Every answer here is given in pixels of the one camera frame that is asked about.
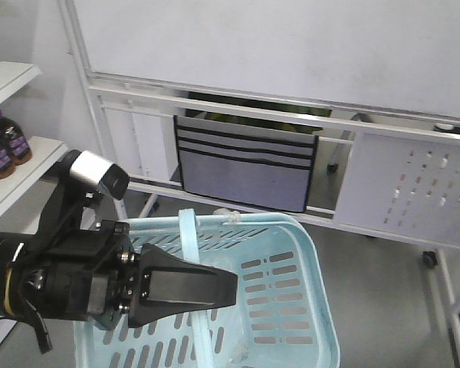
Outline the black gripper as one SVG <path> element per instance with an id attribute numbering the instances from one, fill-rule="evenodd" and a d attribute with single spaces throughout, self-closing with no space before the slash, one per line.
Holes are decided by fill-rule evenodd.
<path id="1" fill-rule="evenodd" d="M 25 242 L 7 265 L 7 313 L 25 319 L 29 302 L 44 319 L 92 320 L 113 330 L 127 299 L 133 246 L 125 222 L 103 221 L 97 231 L 71 229 Z M 130 328 L 164 317 L 236 304 L 238 276 L 195 264 L 145 244 L 128 313 Z"/>

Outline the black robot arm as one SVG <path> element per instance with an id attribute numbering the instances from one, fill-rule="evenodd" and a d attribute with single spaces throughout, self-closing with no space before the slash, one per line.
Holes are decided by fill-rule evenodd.
<path id="1" fill-rule="evenodd" d="M 0 318 L 33 327 L 51 350 L 46 320 L 139 328 L 184 312 L 235 304 L 237 276 L 183 261 L 146 243 L 136 251 L 125 222 L 97 231 L 65 228 L 35 235 L 0 232 Z"/>

